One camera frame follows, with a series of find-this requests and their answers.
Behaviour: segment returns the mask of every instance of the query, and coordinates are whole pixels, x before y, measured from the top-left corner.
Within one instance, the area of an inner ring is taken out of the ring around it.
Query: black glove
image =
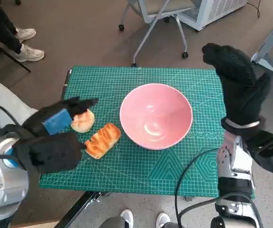
[[[203,61],[213,65],[224,93],[226,118],[238,125],[260,121],[261,104],[270,90],[270,76],[258,80],[250,59],[231,46],[209,43],[202,48]]]
[[[79,97],[60,101],[40,109],[28,118],[22,126],[35,136],[56,134],[70,125],[76,114],[86,112],[97,102],[98,98],[80,100]]]
[[[12,146],[12,156],[27,171],[53,173],[75,169],[82,158],[82,147],[75,133],[66,132],[20,139]]]

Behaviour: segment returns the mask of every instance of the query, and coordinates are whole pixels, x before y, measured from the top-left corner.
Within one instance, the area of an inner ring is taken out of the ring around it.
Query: bread roll
[[[88,132],[93,126],[95,116],[90,109],[79,115],[75,115],[71,123],[71,127],[74,131],[79,133]]]
[[[120,136],[121,130],[114,124],[107,123],[85,142],[86,152],[93,158],[100,159],[116,144]]]

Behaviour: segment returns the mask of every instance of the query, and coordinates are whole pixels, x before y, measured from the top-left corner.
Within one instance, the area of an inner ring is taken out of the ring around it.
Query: chair leg
[[[180,20],[179,20],[178,15],[175,14],[174,17],[175,17],[176,23],[178,24],[179,32],[180,32],[180,34],[181,34],[181,36],[182,36],[183,43],[184,43],[184,46],[185,46],[185,48],[184,48],[184,53],[182,54],[182,57],[183,57],[183,58],[187,58],[187,57],[188,57],[188,54],[187,54],[187,48],[188,48],[188,46],[187,46],[187,41],[186,41],[186,38],[185,38],[185,34],[184,34],[184,31],[183,31],[183,28],[182,28],[182,25],[181,25],[181,23],[180,23]]]
[[[127,6],[125,8],[125,11],[122,14],[121,23],[118,26],[118,28],[119,28],[120,31],[124,30],[123,24],[124,24],[124,20],[125,20],[125,17],[126,17],[126,14],[127,14],[129,8],[130,8],[130,3],[127,4]]]
[[[158,21],[158,19],[160,18],[160,15],[162,14],[162,12],[164,11],[166,5],[168,4],[169,0],[166,0],[166,2],[164,3],[163,7],[160,9],[159,13],[157,14],[157,16],[154,18],[153,22],[151,23],[148,31],[146,32],[146,35],[144,36],[144,38],[142,39],[140,45],[138,46],[136,52],[133,55],[133,63],[132,63],[132,67],[136,67],[136,56],[138,55],[139,51],[141,50],[142,46],[144,45],[146,39],[148,38],[148,36],[150,35],[152,29],[154,28],[156,22]]]

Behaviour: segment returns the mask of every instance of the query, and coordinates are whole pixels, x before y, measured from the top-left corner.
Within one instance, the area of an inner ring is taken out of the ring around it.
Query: croissant
[[[114,124],[107,123],[85,142],[86,152],[93,158],[100,159],[117,143],[120,136],[121,130]]]

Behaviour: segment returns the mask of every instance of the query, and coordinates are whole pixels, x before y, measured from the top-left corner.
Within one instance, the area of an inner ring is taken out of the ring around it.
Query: pink bowl
[[[186,97],[164,84],[133,89],[120,110],[122,128],[129,138],[151,150],[166,149],[181,141],[189,132],[192,119]]]

